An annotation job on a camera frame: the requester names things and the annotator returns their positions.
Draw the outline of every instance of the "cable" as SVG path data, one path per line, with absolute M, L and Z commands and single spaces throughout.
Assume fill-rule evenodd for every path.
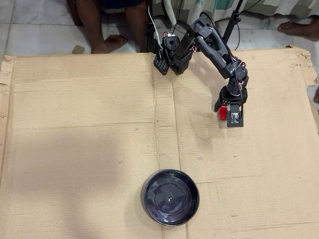
M 249 9 L 251 9 L 252 7 L 254 7 L 257 3 L 259 3 L 261 0 L 259 0 L 258 2 L 256 2 L 254 5 L 252 5 L 250 8 L 246 9 L 246 10 L 242 10 L 239 14 L 241 14 L 242 12 L 248 11 Z
M 176 25 L 177 25 L 178 20 L 179 20 L 179 14 L 180 14 L 180 9 L 181 9 L 181 5 L 182 5 L 182 3 L 183 3 L 183 0 L 181 0 L 181 1 L 180 1 L 179 10 L 178 10 L 178 16 L 177 16 L 177 21 L 176 21 L 176 24 L 175 24 L 175 26 L 174 26 L 174 29 L 173 29 L 172 34 L 174 34 L 174 31 L 175 31 Z
M 157 29 L 156 29 L 155 23 L 154 23 L 153 18 L 152 18 L 151 14 L 150 14 L 150 5 L 149 5 L 149 15 L 150 15 L 151 21 L 152 21 L 152 23 L 153 23 L 153 25 L 154 25 L 156 36 L 158 37 L 159 47 L 160 47 L 161 49 L 163 49 L 162 46 L 160 45 L 159 33 L 158 33 Z
M 240 13 L 239 13 L 239 15 L 241 14 L 241 13 L 243 13 L 243 12 L 245 12 L 245 11 L 248 11 L 249 9 L 251 9 L 252 7 L 254 7 L 257 3 L 259 3 L 261 0 L 259 0 L 259 1 L 257 1 L 254 5 L 252 5 L 250 8 L 248 8 L 248 9 L 246 9 L 246 10 L 242 10 Z M 238 27 L 238 45 L 237 45 L 237 47 L 236 47 L 236 49 L 235 49 L 235 51 L 237 50 L 237 48 L 238 48 L 238 46 L 239 46 L 239 44 L 240 44 L 240 30 L 239 30 L 239 25 L 237 24 L 237 27 Z
M 239 43 L 240 43 L 240 30 L 239 30 L 239 25 L 238 24 L 237 24 L 237 27 L 238 27 L 238 44 L 237 44 L 237 47 L 236 47 L 235 51 L 239 47 Z
M 214 20 L 213 20 L 207 13 L 205 13 L 204 11 L 202 11 L 199 16 L 202 16 L 202 14 L 205 14 L 205 15 L 206 15 L 205 18 L 208 18 L 208 19 L 211 21 L 211 25 L 214 25 L 214 26 L 215 26 Z
M 238 81 L 238 78 L 237 78 L 237 71 L 236 71 L 236 66 L 235 66 L 235 62 L 234 62 L 234 56 L 233 56 L 233 54 L 231 53 L 231 51 L 230 51 L 229 47 L 227 46 L 227 44 L 225 44 L 224 39 L 221 37 L 219 31 L 218 31 L 217 28 L 215 27 L 214 20 L 213 20 L 207 13 L 205 13 L 205 12 L 203 12 L 203 11 L 200 13 L 199 16 L 201 16 L 202 14 L 205 14 L 205 15 L 209 18 L 209 20 L 212 22 L 215 31 L 217 32 L 218 36 L 220 37 L 220 39 L 221 39 L 222 42 L 224 43 L 224 45 L 225 45 L 225 47 L 226 47 L 226 49 L 227 49 L 227 52 L 228 52 L 228 54 L 229 54 L 229 56 L 230 56 L 230 59 L 231 59 L 233 65 L 234 65 L 234 69 L 235 69 L 235 79 L 236 79 L 236 82 L 237 82 L 237 85 L 238 85 L 238 89 L 239 89 L 239 94 L 240 94 L 240 103 L 241 103 L 240 119 L 242 119 L 242 117 L 243 117 L 243 115 L 244 115 L 243 95 L 242 95 L 242 93 L 241 93 L 241 89 L 242 89 L 242 88 L 241 88 L 241 85 L 239 84 L 239 81 Z
M 234 63 L 234 59 L 232 57 L 231 58 L 231 61 L 234 65 L 234 69 L 235 69 L 235 78 L 236 78 L 236 81 L 237 81 L 237 85 L 238 85 L 238 89 L 239 89 L 239 93 L 240 93 L 240 104 L 241 104 L 241 114 L 240 114 L 240 120 L 243 118 L 243 115 L 244 115 L 244 104 L 243 104 L 243 95 L 241 93 L 241 85 L 239 84 L 239 81 L 238 81 L 238 78 L 237 78 L 237 72 L 236 72 L 236 66 L 235 66 L 235 63 Z

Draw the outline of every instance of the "tiled floor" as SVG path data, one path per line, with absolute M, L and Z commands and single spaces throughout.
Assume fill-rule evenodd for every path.
M 277 32 L 280 23 L 288 20 L 310 23 L 313 18 L 300 20 L 294 16 L 267 17 L 259 14 L 243 14 L 238 49 L 285 47 L 293 44 L 311 51 L 312 61 L 319 73 L 319 43 L 301 37 L 287 36 Z M 157 17 L 155 23 L 160 36 L 172 32 L 168 19 Z M 223 32 L 228 21 L 216 26 Z M 128 43 L 116 52 L 137 52 L 139 48 L 130 33 L 123 14 L 103 16 L 103 35 L 122 34 Z M 183 37 L 185 30 L 177 26 L 175 34 Z M 229 47 L 238 44 L 238 29 L 229 40 Z M 90 53 L 82 27 L 74 25 L 66 0 L 1 0 L 0 1 L 0 57 L 8 55 L 71 54 L 75 45 L 85 47 Z

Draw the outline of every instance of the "black bowl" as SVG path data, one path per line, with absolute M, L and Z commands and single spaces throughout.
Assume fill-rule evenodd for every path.
M 166 169 L 155 174 L 146 184 L 144 203 L 155 221 L 166 226 L 180 226 L 195 215 L 199 193 L 187 174 Z

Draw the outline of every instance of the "black cable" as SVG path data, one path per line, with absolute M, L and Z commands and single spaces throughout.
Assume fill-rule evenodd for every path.
M 249 9 L 251 9 L 252 7 L 254 7 L 257 3 L 259 3 L 261 0 L 259 0 L 258 2 L 256 2 L 254 5 L 252 5 L 250 8 L 246 9 L 246 10 L 242 10 L 239 14 L 241 14 L 242 12 L 248 11 Z
M 177 16 L 176 24 L 175 24 L 175 26 L 174 26 L 174 30 L 173 30 L 172 34 L 174 34 L 174 31 L 175 31 L 176 25 L 177 25 L 178 20 L 179 20 L 179 14 L 180 14 L 180 9 L 181 9 L 181 5 L 182 5 L 182 3 L 183 3 L 183 0 L 181 0 L 181 1 L 180 1 L 179 10 L 178 10 L 178 16 Z
M 242 12 L 245 12 L 245 11 L 248 11 L 249 9 L 251 9 L 252 7 L 254 7 L 257 3 L 259 3 L 261 0 L 257 1 L 254 5 L 252 5 L 250 8 L 246 9 L 246 10 L 242 10 L 239 14 L 241 14 Z M 239 30 L 239 25 L 237 24 L 237 27 L 238 27 L 238 45 L 235 49 L 235 51 L 237 50 L 239 44 L 240 44 L 240 30 Z
M 237 71 L 236 71 L 235 62 L 234 62 L 234 60 L 233 60 L 233 54 L 231 53 L 229 47 L 227 46 L 227 44 L 225 43 L 224 39 L 223 39 L 222 36 L 220 35 L 219 31 L 216 29 L 215 23 L 214 23 L 213 19 L 212 19 L 207 13 L 205 13 L 205 12 L 203 12 L 203 11 L 200 13 L 199 16 L 201 16 L 202 14 L 205 14 L 205 15 L 209 18 L 209 20 L 211 21 L 212 26 L 214 27 L 214 29 L 215 29 L 215 31 L 217 32 L 218 36 L 220 37 L 220 39 L 221 39 L 222 42 L 224 43 L 224 45 L 225 45 L 225 47 L 226 47 L 226 49 L 227 49 L 227 52 L 228 52 L 228 54 L 229 54 L 229 56 L 230 56 L 230 59 L 231 59 L 233 65 L 234 65 L 234 69 L 235 69 L 235 79 L 236 79 L 236 81 L 237 81 L 237 85 L 238 85 L 238 89 L 239 89 L 239 94 L 240 94 L 240 103 L 241 103 L 240 119 L 242 119 L 242 117 L 243 117 L 243 115 L 244 115 L 243 95 L 242 95 L 242 93 L 241 93 L 239 81 L 238 81 L 238 78 L 237 78 Z
M 238 27 L 238 44 L 237 44 L 237 47 L 236 47 L 235 51 L 239 47 L 239 43 L 240 43 L 240 30 L 239 30 L 239 25 L 238 24 L 237 24 L 237 27 Z

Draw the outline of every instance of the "person's leg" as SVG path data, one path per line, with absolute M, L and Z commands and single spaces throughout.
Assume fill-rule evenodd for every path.
M 146 0 L 143 0 L 136 6 L 125 8 L 126 20 L 135 39 L 140 45 L 141 52 L 146 52 L 146 14 Z
M 106 40 L 103 39 L 98 0 L 76 0 L 76 6 L 93 54 L 109 53 L 127 42 L 122 35 L 111 35 Z
M 313 24 L 298 24 L 285 22 L 278 27 L 278 31 L 287 35 L 303 36 L 311 41 L 319 40 L 319 18 Z

